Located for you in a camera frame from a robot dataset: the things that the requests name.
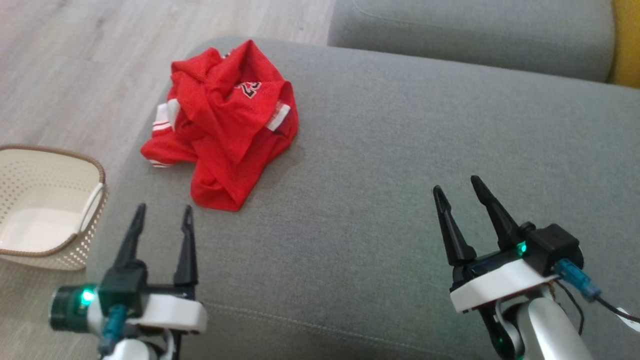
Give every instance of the blue connector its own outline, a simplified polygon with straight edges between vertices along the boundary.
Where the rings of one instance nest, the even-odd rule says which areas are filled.
[[[598,286],[591,283],[591,278],[587,274],[567,259],[558,261],[554,269],[562,280],[580,290],[580,293],[588,302],[593,302],[595,297],[602,292]]]
[[[114,305],[109,309],[109,318],[102,329],[102,338],[98,344],[98,354],[108,356],[113,353],[118,341],[122,339],[122,329],[127,321],[127,307]]]

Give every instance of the couch seam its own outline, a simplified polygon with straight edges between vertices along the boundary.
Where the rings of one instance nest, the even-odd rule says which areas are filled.
[[[548,41],[548,40],[542,40],[540,38],[514,37],[512,35],[507,35],[507,34],[503,34],[503,33],[499,33],[499,32],[489,33],[487,31],[463,29],[463,28],[457,28],[457,27],[454,27],[454,26],[444,26],[444,25],[438,25],[438,24],[425,24],[425,23],[422,23],[422,22],[398,20],[398,19],[392,19],[390,17],[384,17],[384,16],[380,16],[380,15],[373,15],[371,13],[367,13],[367,12],[361,10],[358,7],[358,5],[356,4],[355,0],[351,0],[351,7],[356,12],[359,12],[362,15],[365,15],[365,16],[368,16],[368,17],[372,17],[372,18],[375,18],[375,19],[384,20],[384,21],[387,21],[387,22],[397,22],[397,23],[400,23],[400,24],[416,25],[416,26],[422,26],[423,28],[438,28],[438,29],[446,29],[446,30],[457,30],[457,31],[464,31],[464,32],[467,32],[467,33],[476,33],[476,34],[482,34],[482,35],[497,35],[497,36],[504,37],[504,38],[511,38],[511,39],[515,39],[515,40],[526,40],[526,41],[538,42],[538,43],[547,44],[547,45],[562,45],[563,44],[563,43],[559,43],[559,42],[551,42],[551,41]]]
[[[294,320],[294,319],[286,318],[283,316],[263,313],[261,311],[243,309],[240,307],[226,306],[222,304],[213,304],[213,303],[205,303],[205,304],[213,307],[214,309],[217,309],[218,311],[226,312],[234,316],[240,316],[243,318],[249,318],[249,319],[258,320],[258,321],[267,322],[267,323],[273,323],[275,325],[284,325],[294,329],[295,328],[303,329],[304,331],[308,331],[316,334],[327,334],[343,340],[349,340],[349,341],[357,340],[361,343],[375,345],[378,347],[393,348],[409,354],[411,354],[410,350],[414,350],[414,351],[419,351],[427,354],[441,355],[441,356],[449,357],[451,359],[456,359],[456,358],[460,359],[460,357],[454,357],[453,355],[446,354],[444,352],[427,350],[425,348],[416,347],[414,345],[410,345],[406,343],[400,343],[400,342],[386,340],[382,338],[376,338],[373,336],[366,336],[363,334],[358,334],[356,332],[343,331],[343,330],[334,329],[331,327],[317,325],[314,323],[302,322],[299,320]]]

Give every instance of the green led light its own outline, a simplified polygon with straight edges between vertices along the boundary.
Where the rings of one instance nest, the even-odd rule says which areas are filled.
[[[82,292],[82,295],[80,295],[80,303],[82,303],[82,305],[89,305],[94,299],[95,294],[93,293],[92,289],[85,289]]]
[[[498,351],[503,351],[504,350],[504,340],[502,338],[498,338],[498,340],[494,343],[494,347],[498,350]]]
[[[523,241],[516,245],[516,248],[518,248],[518,256],[522,256],[527,251],[527,243]]]

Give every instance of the jersey number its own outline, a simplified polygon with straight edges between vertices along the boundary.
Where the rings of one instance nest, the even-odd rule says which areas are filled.
[[[240,90],[242,90],[242,92],[249,99],[252,99],[255,96],[255,94],[258,93],[258,89],[260,88],[260,83],[251,83],[247,81],[247,82],[236,85],[236,88],[239,88]]]

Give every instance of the gray fabric upholstery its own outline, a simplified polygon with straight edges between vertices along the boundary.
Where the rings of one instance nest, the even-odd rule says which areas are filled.
[[[337,0],[329,45],[605,81],[608,0]]]
[[[221,52],[243,39],[207,45]],[[607,297],[640,312],[640,92],[463,63],[257,45],[289,79],[300,113],[292,147],[242,210],[195,208],[198,299],[209,330],[185,359],[495,359],[477,313],[457,314],[431,189],[443,186],[479,254],[497,249],[469,177],[518,221],[557,222],[582,241]],[[148,204],[139,256],[172,278],[193,166],[154,169],[140,134],[92,243],[88,278],[115,257]],[[572,319],[577,315],[564,299]],[[584,306],[595,359],[640,352],[637,334]]]

